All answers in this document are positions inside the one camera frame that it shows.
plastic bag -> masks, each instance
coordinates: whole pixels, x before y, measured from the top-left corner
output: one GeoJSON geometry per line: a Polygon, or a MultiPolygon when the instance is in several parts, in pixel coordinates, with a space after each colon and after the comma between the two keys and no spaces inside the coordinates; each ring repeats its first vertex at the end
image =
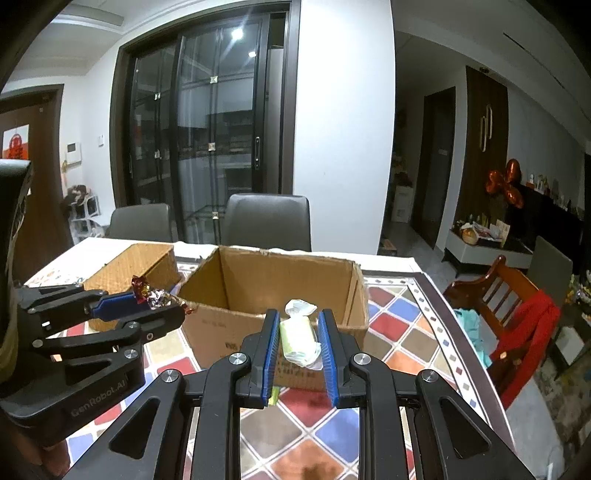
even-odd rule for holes
{"type": "Polygon", "coordinates": [[[285,359],[310,370],[322,370],[320,344],[308,318],[316,308],[304,300],[290,300],[285,305],[285,312],[290,317],[279,324],[285,359]]]}

cardboard box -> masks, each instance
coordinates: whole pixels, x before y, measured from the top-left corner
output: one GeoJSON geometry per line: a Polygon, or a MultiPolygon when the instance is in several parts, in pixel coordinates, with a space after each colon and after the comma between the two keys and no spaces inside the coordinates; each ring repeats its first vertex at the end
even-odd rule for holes
{"type": "MultiPolygon", "coordinates": [[[[133,244],[84,282],[85,290],[120,293],[131,289],[131,278],[145,275],[155,288],[170,290],[180,281],[174,247],[171,244],[133,244]]],[[[115,328],[117,320],[89,321],[92,329],[105,332],[115,328]]]]}
{"type": "Polygon", "coordinates": [[[408,223],[413,206],[413,188],[403,187],[402,185],[396,186],[396,192],[394,194],[394,204],[392,205],[392,218],[393,222],[404,222],[408,223]]]}
{"type": "MultiPolygon", "coordinates": [[[[267,309],[287,318],[285,304],[302,299],[332,309],[342,332],[363,348],[368,296],[359,266],[351,261],[219,247],[188,278],[179,296],[198,303],[183,331],[202,368],[239,350],[259,332],[267,309]]],[[[325,390],[322,371],[300,368],[278,355],[275,385],[325,390]]]]}

colorful checkered tablecloth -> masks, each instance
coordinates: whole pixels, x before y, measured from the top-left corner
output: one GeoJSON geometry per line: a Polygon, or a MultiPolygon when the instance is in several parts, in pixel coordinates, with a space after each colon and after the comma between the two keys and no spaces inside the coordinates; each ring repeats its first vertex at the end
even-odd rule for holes
{"type": "MultiPolygon", "coordinates": [[[[195,265],[180,264],[187,275],[195,265]]],[[[411,277],[366,277],[370,326],[364,350],[391,368],[416,374],[432,368],[488,421],[462,359],[422,289],[411,277]]],[[[80,335],[80,325],[66,335],[80,335]]],[[[181,330],[144,348],[145,386],[67,439],[75,462],[118,415],[168,368],[183,374],[200,370],[181,330]]],[[[401,408],[410,479],[415,478],[405,410],[401,408]]],[[[190,477],[199,409],[190,431],[184,478],[190,477]]],[[[242,477],[252,480],[353,480],[359,468],[359,412],[331,408],[325,393],[284,388],[279,402],[241,414],[242,477]]]]}

wooden cabinet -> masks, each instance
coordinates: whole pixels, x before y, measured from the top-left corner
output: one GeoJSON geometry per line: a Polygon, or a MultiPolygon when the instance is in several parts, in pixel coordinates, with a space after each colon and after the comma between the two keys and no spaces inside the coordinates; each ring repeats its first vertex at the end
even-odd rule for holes
{"type": "Polygon", "coordinates": [[[505,170],[509,137],[507,87],[466,66],[467,130],[466,156],[455,220],[466,220],[473,213],[495,215],[495,202],[486,193],[490,170],[505,170]]]}

red balloon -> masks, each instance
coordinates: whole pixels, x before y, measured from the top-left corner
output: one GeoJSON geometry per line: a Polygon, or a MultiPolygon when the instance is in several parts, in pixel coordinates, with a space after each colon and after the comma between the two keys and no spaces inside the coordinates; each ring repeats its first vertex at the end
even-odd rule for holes
{"type": "Polygon", "coordinates": [[[505,175],[498,170],[491,170],[488,173],[488,179],[485,184],[486,192],[489,195],[495,195],[502,190],[507,203],[515,205],[517,208],[523,208],[521,192],[511,185],[512,181],[517,181],[520,178],[521,169],[519,168],[519,162],[512,158],[507,164],[505,175]]]}
{"type": "Polygon", "coordinates": [[[521,168],[519,162],[512,158],[507,162],[507,168],[505,169],[505,180],[508,183],[521,180],[521,168]]]}
{"type": "Polygon", "coordinates": [[[505,184],[503,174],[498,170],[491,170],[488,173],[488,180],[486,181],[486,192],[489,195],[497,193],[501,187],[505,184]]]}

